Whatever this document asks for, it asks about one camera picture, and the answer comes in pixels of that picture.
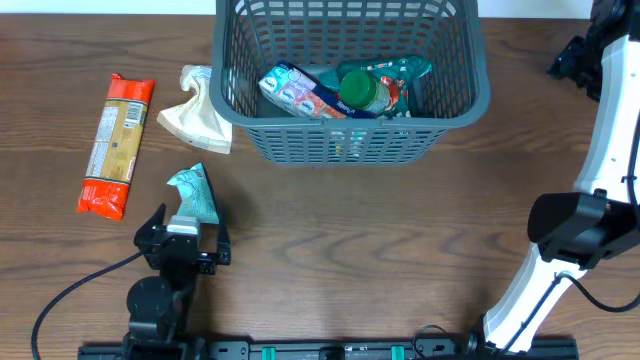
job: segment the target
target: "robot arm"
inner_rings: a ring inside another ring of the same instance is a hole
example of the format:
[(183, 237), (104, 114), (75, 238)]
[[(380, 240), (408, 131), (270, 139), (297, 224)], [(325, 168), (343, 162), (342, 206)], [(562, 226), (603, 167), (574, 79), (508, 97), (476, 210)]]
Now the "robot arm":
[[(483, 319), (490, 348), (528, 351), (536, 330), (571, 285), (557, 275), (579, 279), (600, 259), (640, 242), (626, 183), (640, 113), (639, 17), (640, 1), (594, 2), (586, 42), (574, 39), (550, 70), (586, 86), (600, 107), (576, 193), (543, 195), (531, 211), (532, 244), (525, 263)], [(594, 52), (601, 64), (588, 64)], [(634, 183), (636, 192), (639, 184)]]

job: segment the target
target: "teal snack bag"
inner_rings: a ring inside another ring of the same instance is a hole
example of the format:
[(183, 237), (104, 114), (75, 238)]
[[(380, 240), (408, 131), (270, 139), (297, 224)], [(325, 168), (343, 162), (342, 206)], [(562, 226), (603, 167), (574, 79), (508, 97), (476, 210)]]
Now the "teal snack bag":
[(191, 169), (179, 171), (169, 179), (167, 184), (177, 187), (182, 198), (177, 215), (192, 216), (201, 223), (207, 224), (220, 222), (211, 196), (209, 179), (202, 163), (196, 164)]
[(377, 59), (363, 61), (346, 61), (335, 70), (322, 73), (318, 81), (333, 91), (340, 91), (340, 83), (352, 71), (365, 71), (379, 83), (387, 86), (393, 98), (393, 107), (382, 115), (410, 117), (417, 108), (415, 94), (411, 89), (412, 82), (433, 69), (429, 61), (421, 56), (412, 55), (394, 59)]

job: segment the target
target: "pasta package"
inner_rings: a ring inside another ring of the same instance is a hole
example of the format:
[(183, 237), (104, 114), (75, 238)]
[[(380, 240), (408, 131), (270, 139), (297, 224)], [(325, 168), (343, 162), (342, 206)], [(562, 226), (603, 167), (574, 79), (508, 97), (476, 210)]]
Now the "pasta package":
[(155, 81), (113, 74), (78, 200), (78, 212), (122, 219)]

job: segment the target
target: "small teal packet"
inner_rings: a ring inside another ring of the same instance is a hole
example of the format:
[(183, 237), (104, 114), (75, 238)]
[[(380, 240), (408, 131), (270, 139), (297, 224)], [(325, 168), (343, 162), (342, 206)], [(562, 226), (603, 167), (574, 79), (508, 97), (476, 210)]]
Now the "small teal packet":
[(177, 187), (182, 198), (177, 215), (192, 216), (206, 224), (220, 222), (211, 196), (209, 179), (202, 163), (196, 164), (191, 169), (179, 171), (169, 179), (167, 184)]

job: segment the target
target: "bottle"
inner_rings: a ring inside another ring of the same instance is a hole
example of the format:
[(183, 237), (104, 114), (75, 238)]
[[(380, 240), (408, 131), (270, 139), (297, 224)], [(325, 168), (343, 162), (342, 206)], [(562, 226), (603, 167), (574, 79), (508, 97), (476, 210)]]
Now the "bottle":
[(345, 75), (340, 83), (340, 97), (352, 108), (376, 115), (383, 113), (391, 103), (389, 89), (361, 70)]

